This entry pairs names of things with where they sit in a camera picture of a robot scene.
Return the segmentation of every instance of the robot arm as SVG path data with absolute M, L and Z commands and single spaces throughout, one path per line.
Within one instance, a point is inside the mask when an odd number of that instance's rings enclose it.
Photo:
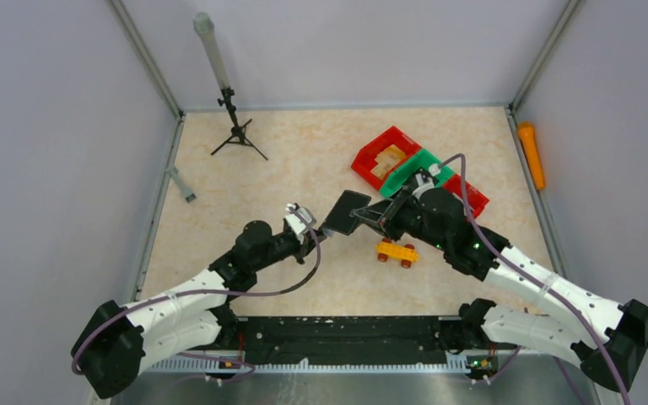
M 492 301 L 475 300 L 464 305 L 460 315 L 482 340 L 539 349 L 569 361 L 596 383 L 618 391 L 600 349 L 579 319 L 582 316 L 604 343 L 629 388 L 648 348 L 646 305 L 637 300 L 621 305 L 585 291 L 535 263 L 503 236 L 481 228 L 507 262 L 525 269 L 543 287 L 522 277 L 486 247 L 468 222 L 462 202 L 435 187 L 435 178 L 427 170 L 411 175 L 393 199 L 367 205 L 369 200 L 356 192 L 345 192 L 323 226 L 349 235 L 365 224 L 391 240 L 409 234 L 442 250 L 444 259 L 458 272 L 507 289 L 547 313 L 535 316 Z M 343 213 L 351 214 L 346 218 Z M 568 300 L 578 314 L 549 294 L 551 290 Z
M 316 243 L 326 239 L 321 231 L 314 231 L 316 242 L 312 239 L 307 225 L 316 220 L 308 209 L 288 205 L 288 212 L 281 233 L 272 235 L 266 222 L 250 222 L 232 249 L 173 289 L 143 302 L 101 305 L 73 346 L 73 371 L 85 375 L 99 397 L 112 397 L 158 361 L 232 338 L 220 333 L 236 322 L 229 300 L 246 295 L 257 283 L 257 271 L 287 257 L 303 264 Z

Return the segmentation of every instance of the gray wall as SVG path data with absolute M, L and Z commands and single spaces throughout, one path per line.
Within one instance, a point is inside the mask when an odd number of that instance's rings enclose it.
M 0 404 L 83 403 L 69 350 L 125 298 L 174 119 L 103 0 L 0 0 Z
M 520 118 L 537 126 L 570 276 L 648 305 L 648 2 L 586 2 Z M 648 355 L 632 398 L 648 404 Z
M 181 107 L 218 108 L 192 29 L 210 13 L 237 105 L 507 103 L 565 0 L 126 0 Z

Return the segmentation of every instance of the metal frame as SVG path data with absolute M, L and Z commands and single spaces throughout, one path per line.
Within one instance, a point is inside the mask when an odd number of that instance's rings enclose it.
M 525 103 L 526 97 L 530 93 L 532 86 L 535 84 L 538 76 L 540 76 L 540 73 L 543 71 L 543 67 L 546 65 L 550 56 L 553 54 L 553 51 L 558 45 L 563 33 L 570 25 L 570 21 L 575 16 L 577 10 L 580 9 L 578 6 L 582 5 L 583 2 L 584 0 L 569 0 L 567 5 L 565 5 L 563 13 L 560 15 L 558 22 L 555 23 L 553 31 L 545 41 L 543 48 L 540 50 L 540 53 L 537 54 L 537 57 L 532 63 L 532 66 L 530 67 L 530 70 L 528 71 L 526 77 L 523 79 L 523 83 L 518 89 L 516 96 L 510 102 L 509 109 L 513 116 L 521 108 L 521 105 Z
M 175 133 L 173 135 L 172 144 L 170 145 L 170 152 L 168 153 L 167 160 L 163 165 L 158 196 L 155 198 L 152 216 L 148 224 L 148 232 L 146 233 L 145 241 L 143 242 L 143 249 L 141 250 L 139 260 L 136 263 L 136 269 L 133 271 L 135 273 L 135 282 L 131 284 L 132 289 L 128 294 L 131 300 L 140 300 L 140 293 L 143 292 L 145 274 L 148 272 L 150 255 L 153 253 L 155 236 L 158 233 L 158 226 L 160 224 L 160 215 L 163 213 L 163 206 L 165 205 L 165 195 L 167 194 L 167 189 L 170 185 L 170 173 L 168 173 L 167 168 L 174 167 L 175 157 L 177 156 L 177 149 L 180 146 L 180 138 L 184 126 L 185 116 L 181 116 L 175 125 Z
M 157 198 L 154 202 L 154 207 L 152 210 L 152 217 L 149 222 L 148 232 L 143 243 L 142 253 L 140 255 L 139 262 L 136 263 L 137 271 L 135 283 L 131 284 L 132 287 L 132 298 L 134 300 L 140 299 L 140 294 L 142 292 L 143 283 L 145 280 L 145 275 L 148 271 L 150 255 L 152 254 L 155 236 L 157 234 L 157 229 L 159 226 L 160 215 L 162 214 L 163 206 L 165 204 L 165 195 L 167 193 L 168 185 L 170 183 L 170 176 L 167 174 L 166 169 L 171 167 L 175 163 L 175 158 L 177 154 L 177 149 L 180 143 L 182 130 L 185 123 L 185 116 L 183 110 L 178 105 L 175 96 L 170 90 L 170 86 L 167 84 L 165 77 L 162 72 L 159 70 L 157 63 L 155 62 L 152 54 L 150 53 L 148 47 L 146 46 L 143 37 L 140 35 L 137 26 L 132 21 L 130 13 L 127 11 L 125 5 L 122 3 L 122 0 L 106 0 L 111 9 L 113 10 L 115 16 L 118 19 L 119 24 L 123 28 L 124 35 L 128 38 L 129 42 L 132 45 L 133 50 L 138 56 L 138 59 L 143 64 L 145 71 L 153 82 L 153 86 L 157 89 L 160 97 L 167 104 L 168 108 L 175 116 L 177 122 L 175 125 L 175 131 L 173 135 L 173 141 L 170 146 L 170 152 L 167 157 L 167 161 L 162 170 L 162 177 L 160 179 L 160 187 Z M 535 61 L 531 65 L 528 74 L 523 80 L 521 87 L 516 92 L 513 100 L 505 107 L 505 114 L 507 116 L 508 124 L 510 126 L 510 132 L 513 137 L 514 145 L 516 146 L 516 151 L 521 161 L 521 166 L 523 172 L 525 173 L 526 183 L 528 189 L 531 193 L 531 199 L 533 206 L 535 208 L 538 222 L 540 223 L 541 230 L 543 232 L 543 238 L 545 239 L 546 246 L 548 248 L 548 254 L 550 255 L 550 260 L 553 264 L 554 270 L 567 278 L 567 269 L 566 269 L 566 260 L 564 259 L 564 254 L 559 247 L 559 237 L 555 231 L 554 222 L 550 215 L 550 209 L 548 207 L 548 202 L 544 196 L 544 193 L 537 192 L 534 185 L 532 184 L 532 178 L 530 175 L 530 170 L 528 169 L 527 161 L 525 159 L 524 152 L 520 143 L 520 139 L 517 137 L 517 113 L 523 104 L 527 100 L 527 96 L 530 94 L 532 87 L 537 82 L 537 78 L 543 72 L 549 58 L 554 53 L 556 46 L 559 44 L 562 35 L 570 26 L 570 21 L 573 17 L 579 12 L 582 3 L 584 0 L 569 0 L 565 5 L 565 8 L 560 15 L 557 23 L 553 27 L 549 37 L 547 38 L 543 48 L 537 55 Z M 499 105 L 497 103 L 490 103 L 485 105 Z M 601 387 L 596 387 L 597 395 L 599 400 L 602 403 L 619 403 L 619 394 L 611 391 L 602 389 Z
M 170 86 L 167 84 L 163 73 L 160 71 L 158 64 L 155 63 L 153 55 L 150 53 L 150 50 L 145 45 L 143 37 L 138 31 L 138 27 L 135 26 L 135 23 L 130 17 L 130 13 L 125 8 L 125 5 L 122 3 L 122 0 L 106 0 L 108 5 L 111 6 L 113 14 L 118 20 L 123 29 L 123 33 L 127 37 L 132 49 L 135 51 L 135 54 L 138 56 L 138 59 L 143 64 L 145 72 L 150 77 L 150 80 L 153 82 L 155 89 L 158 90 L 158 94 L 162 97 L 163 101 L 167 104 L 170 112 L 175 116 L 175 118 L 182 117 L 182 109 L 177 104 L 175 96 L 170 90 Z

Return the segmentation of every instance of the black tripod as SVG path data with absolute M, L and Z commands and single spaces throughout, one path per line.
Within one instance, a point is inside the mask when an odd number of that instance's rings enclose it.
M 234 145 L 249 146 L 251 148 L 254 148 L 265 160 L 269 160 L 267 159 L 267 156 L 265 156 L 262 151 L 259 150 L 254 143 L 252 143 L 251 140 L 247 139 L 247 136 L 245 135 L 245 133 L 247 132 L 247 126 L 250 125 L 252 119 L 247 120 L 247 122 L 245 122 L 245 125 L 242 126 L 240 126 L 240 124 L 238 123 L 237 115 L 235 114 L 237 107 L 232 104 L 233 95 L 235 95 L 235 91 L 232 88 L 228 87 L 227 89 L 222 90 L 222 99 L 217 99 L 217 102 L 220 105 L 225 105 L 227 107 L 229 118 L 230 120 L 232 120 L 232 124 L 234 126 L 231 130 L 232 135 L 230 135 L 229 138 L 222 142 L 210 155 L 216 154 L 224 145 L 232 143 Z

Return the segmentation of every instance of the purple cable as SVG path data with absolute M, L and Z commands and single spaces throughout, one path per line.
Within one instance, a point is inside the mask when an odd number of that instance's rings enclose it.
M 461 160 L 461 192 L 463 196 L 463 207 L 466 210 L 466 216 L 468 217 L 468 220 L 471 222 L 471 225 L 473 226 L 473 230 L 475 230 L 476 234 L 478 235 L 478 238 L 483 242 L 483 244 L 494 254 L 498 257 L 499 260 L 501 260 L 503 263 L 505 263 L 506 266 L 510 267 L 513 269 L 513 271 L 517 272 L 520 274 L 522 277 L 530 281 L 531 283 L 535 284 L 539 288 L 544 288 L 545 283 L 542 281 L 538 280 L 537 278 L 534 278 L 530 273 L 526 272 L 522 268 L 520 268 L 518 265 L 515 263 L 511 262 L 507 257 L 504 257 L 503 255 L 500 254 L 499 251 L 495 249 L 492 243 L 490 243 L 490 240 L 485 237 L 483 234 L 483 231 L 480 229 L 478 224 L 476 223 L 476 219 L 473 217 L 473 211 L 471 210 L 471 205 L 468 202 L 468 190 L 466 189 L 466 156 L 464 154 L 455 154 L 451 156 L 450 158 L 446 159 L 443 161 L 439 167 L 443 167 L 445 165 L 448 165 L 450 162 L 453 160 L 460 159 Z M 559 292 L 557 292 L 554 289 L 548 289 L 548 294 L 552 295 L 556 300 L 560 301 L 565 308 L 570 310 L 570 312 L 577 317 L 578 320 L 580 320 L 580 323 L 582 326 L 587 330 L 588 333 L 590 333 L 590 337 L 592 340 L 595 342 L 597 347 L 600 349 L 600 354 L 602 355 L 602 358 L 605 360 L 605 364 L 607 367 L 610 369 L 610 373 L 613 375 L 613 379 L 615 380 L 615 384 L 617 384 L 617 387 L 619 389 L 619 393 L 622 396 L 622 401 L 624 402 L 624 405 L 632 405 L 632 402 L 629 399 L 629 393 L 627 392 L 627 387 L 624 386 L 624 382 L 622 381 L 622 376 L 619 374 L 619 371 L 617 370 L 617 367 L 615 367 L 615 364 L 613 362 L 612 357 L 610 357 L 610 353 L 608 352 L 607 348 L 605 348 L 605 343 L 600 339 L 600 337 L 597 335 L 594 329 L 592 329 L 592 325 L 590 325 L 590 322 L 585 319 L 585 317 L 582 315 L 582 313 L 575 308 L 572 303 L 567 300 L 563 295 L 561 295 Z
M 582 392 L 580 392 L 580 390 L 577 389 L 577 386 L 572 381 L 572 377 L 570 377 L 570 374 L 568 374 L 568 370 L 565 369 L 563 362 L 554 356 L 553 356 L 553 360 L 555 360 L 555 364 L 557 364 L 558 368 L 560 368 L 560 372 L 563 373 L 563 377 L 565 377 L 565 380 L 568 381 L 568 385 L 570 386 L 572 392 L 577 397 L 577 400 L 580 401 L 580 404 L 587 405 L 587 401 L 585 400 L 585 397 L 582 395 Z
M 314 267 L 297 284 L 289 288 L 282 289 L 280 291 L 273 291 L 269 293 L 247 293 L 241 291 L 228 291 L 224 289 L 190 289 L 187 291 L 180 291 L 176 293 L 175 296 L 187 297 L 188 295 L 196 295 L 196 294 L 223 294 L 223 295 L 232 295 L 236 297 L 274 297 L 277 295 L 291 293 L 292 291 L 301 288 L 301 286 L 306 284 L 309 280 L 311 280 L 312 277 L 314 277 L 316 270 L 319 268 L 319 265 L 321 264 L 321 247 L 319 246 L 319 240 L 316 238 L 316 232 L 314 231 L 314 229 L 311 228 L 309 223 L 306 222 L 306 220 L 302 218 L 302 216 L 295 209 L 290 208 L 289 211 L 295 217 L 297 217 L 297 219 L 300 220 L 302 224 L 306 226 L 306 229 L 309 231 L 309 235 L 311 236 L 311 239 L 314 241 L 314 246 L 316 247 L 316 262 L 314 263 Z M 80 361 L 81 356 L 83 356 L 85 349 L 87 349 L 88 346 L 95 340 L 95 338 L 97 338 L 98 335 L 100 335 L 100 333 L 103 332 L 105 329 L 107 329 L 112 324 L 121 320 L 123 317 L 132 314 L 135 311 L 138 311 L 142 308 L 145 308 L 153 304 L 158 304 L 159 302 L 167 301 L 169 299 L 170 296 L 163 295 L 158 298 L 145 300 L 143 302 L 137 303 L 136 305 L 131 306 L 130 308 L 126 308 L 125 310 L 119 312 L 117 315 L 113 316 L 108 321 L 103 322 L 103 324 L 100 325 L 99 327 L 96 327 L 95 330 L 92 331 L 88 335 L 88 337 L 83 340 L 83 343 L 81 343 L 80 347 L 78 348 L 78 350 L 76 350 L 76 353 L 73 355 L 73 361 L 71 361 L 71 371 L 76 375 L 83 375 L 83 371 L 81 371 L 78 368 L 78 362 Z

